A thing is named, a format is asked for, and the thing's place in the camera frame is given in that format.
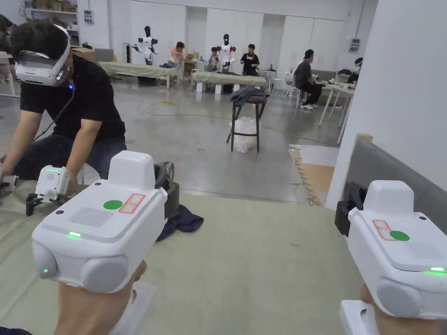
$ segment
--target black pants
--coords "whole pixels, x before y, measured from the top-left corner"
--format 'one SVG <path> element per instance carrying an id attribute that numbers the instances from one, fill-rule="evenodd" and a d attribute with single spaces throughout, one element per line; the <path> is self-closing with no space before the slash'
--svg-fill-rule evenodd
<path id="1" fill-rule="evenodd" d="M 313 105 L 318 102 L 318 99 L 320 98 L 321 92 L 323 90 L 323 85 L 312 85 L 311 83 L 304 83 L 299 89 L 310 94 L 310 96 L 304 102 L 304 105 Z"/>
<path id="2" fill-rule="evenodd" d="M 38 180 L 40 170 L 46 165 L 57 168 L 67 166 L 72 146 L 73 140 L 58 134 L 51 134 L 33 142 L 15 167 L 13 174 L 24 180 Z M 121 139 L 96 141 L 87 158 L 87 164 L 93 167 L 102 179 L 107 179 L 112 157 L 123 150 L 127 148 Z M 6 156 L 0 158 L 0 162 L 4 162 L 5 158 Z"/>

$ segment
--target speaker grille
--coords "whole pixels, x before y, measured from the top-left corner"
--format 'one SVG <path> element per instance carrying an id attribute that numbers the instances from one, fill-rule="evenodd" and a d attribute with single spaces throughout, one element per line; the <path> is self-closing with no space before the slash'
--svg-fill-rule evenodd
<path id="1" fill-rule="evenodd" d="M 113 212 L 90 207 L 82 207 L 79 212 L 69 218 L 69 222 L 89 227 L 102 227 L 112 216 Z"/>

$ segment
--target bed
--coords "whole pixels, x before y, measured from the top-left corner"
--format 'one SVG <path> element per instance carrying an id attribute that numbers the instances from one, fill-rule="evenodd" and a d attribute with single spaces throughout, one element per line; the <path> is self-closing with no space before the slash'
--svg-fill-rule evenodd
<path id="1" fill-rule="evenodd" d="M 136 77 L 156 78 L 166 80 L 166 88 L 169 89 L 169 80 L 178 75 L 178 69 L 165 69 L 155 65 L 130 64 L 116 62 L 99 62 L 109 76 L 131 75 Z"/>
<path id="2" fill-rule="evenodd" d="M 35 226 L 25 199 L 35 182 L 0 198 L 0 326 L 53 334 L 57 284 L 37 277 Z M 343 299 L 363 283 L 329 209 L 181 194 L 205 218 L 195 233 L 176 232 L 145 258 L 141 281 L 157 287 L 141 334 L 344 335 Z"/>
<path id="3" fill-rule="evenodd" d="M 191 75 L 191 84 L 197 84 L 196 91 L 203 92 L 204 83 L 216 85 L 215 93 L 222 92 L 222 85 L 233 84 L 234 91 L 240 89 L 241 85 L 255 86 L 257 88 L 267 87 L 264 77 L 253 77 L 249 75 L 225 75 L 217 72 L 197 71 Z"/>

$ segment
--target black t-shirt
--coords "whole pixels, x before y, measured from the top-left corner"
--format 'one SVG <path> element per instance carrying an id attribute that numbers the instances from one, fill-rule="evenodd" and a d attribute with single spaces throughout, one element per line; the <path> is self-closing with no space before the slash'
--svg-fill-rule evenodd
<path id="1" fill-rule="evenodd" d="M 306 82 L 309 81 L 311 74 L 311 68 L 309 62 L 302 61 L 300 65 L 296 68 L 294 75 L 296 76 L 295 85 L 297 88 L 303 86 Z"/>
<path id="2" fill-rule="evenodd" d="M 252 64 L 259 64 L 259 59 L 256 54 L 249 55 L 248 53 L 244 54 L 240 59 L 241 62 L 244 62 L 244 72 L 251 72 L 254 67 Z"/>
<path id="3" fill-rule="evenodd" d="M 81 119 L 101 121 L 96 140 L 118 138 L 124 140 L 126 128 L 115 107 L 114 91 L 107 74 L 98 65 L 73 55 L 75 96 L 59 119 L 54 133 L 74 139 Z M 43 114 L 46 110 L 54 120 L 70 100 L 72 90 L 60 87 L 21 84 L 20 109 Z"/>

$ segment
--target white pillar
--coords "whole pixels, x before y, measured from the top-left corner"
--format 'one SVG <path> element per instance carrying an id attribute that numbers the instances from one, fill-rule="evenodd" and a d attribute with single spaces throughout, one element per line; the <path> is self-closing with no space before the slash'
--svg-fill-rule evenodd
<path id="1" fill-rule="evenodd" d="M 379 0 L 326 207 L 335 209 L 341 197 L 357 134 L 372 135 L 447 190 L 445 13 L 445 0 Z"/>

